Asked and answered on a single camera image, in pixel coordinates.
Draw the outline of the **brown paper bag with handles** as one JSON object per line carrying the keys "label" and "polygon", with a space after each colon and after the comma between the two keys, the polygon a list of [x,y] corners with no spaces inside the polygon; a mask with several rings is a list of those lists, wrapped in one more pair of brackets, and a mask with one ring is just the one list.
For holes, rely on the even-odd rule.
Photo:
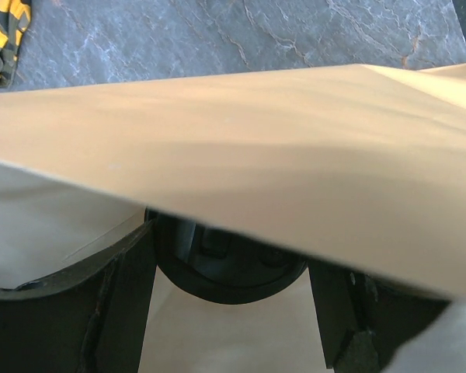
{"label": "brown paper bag with handles", "polygon": [[466,63],[0,93],[0,289],[107,249],[148,208],[307,268],[224,305],[176,287],[155,256],[136,372],[334,372],[310,260],[449,301],[383,372],[466,372]]}

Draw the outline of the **camouflage folded cloth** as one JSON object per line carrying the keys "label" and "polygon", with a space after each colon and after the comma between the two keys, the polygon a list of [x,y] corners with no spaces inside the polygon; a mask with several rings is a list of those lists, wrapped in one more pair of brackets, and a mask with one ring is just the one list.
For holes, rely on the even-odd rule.
{"label": "camouflage folded cloth", "polygon": [[0,88],[14,79],[21,39],[32,19],[29,0],[0,0]]}

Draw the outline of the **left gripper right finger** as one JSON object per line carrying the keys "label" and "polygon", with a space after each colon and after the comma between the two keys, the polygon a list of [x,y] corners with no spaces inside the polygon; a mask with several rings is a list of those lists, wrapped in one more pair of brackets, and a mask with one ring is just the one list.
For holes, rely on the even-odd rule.
{"label": "left gripper right finger", "polygon": [[325,365],[334,372],[383,372],[450,304],[321,260],[308,261],[308,270]]}

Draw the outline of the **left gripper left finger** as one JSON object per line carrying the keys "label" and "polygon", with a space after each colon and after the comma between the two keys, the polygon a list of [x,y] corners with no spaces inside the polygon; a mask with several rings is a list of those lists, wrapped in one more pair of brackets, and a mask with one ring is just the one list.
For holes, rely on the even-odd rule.
{"label": "left gripper left finger", "polygon": [[63,270],[0,289],[0,372],[136,372],[155,270],[146,222]]}

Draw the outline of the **black plastic cup lid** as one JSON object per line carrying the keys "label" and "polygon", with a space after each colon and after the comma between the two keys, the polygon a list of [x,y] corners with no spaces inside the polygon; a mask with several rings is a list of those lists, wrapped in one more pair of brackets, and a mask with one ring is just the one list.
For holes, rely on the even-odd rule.
{"label": "black plastic cup lid", "polygon": [[145,210],[159,269],[178,288],[208,302],[243,305],[274,296],[306,270],[303,256],[264,242]]}

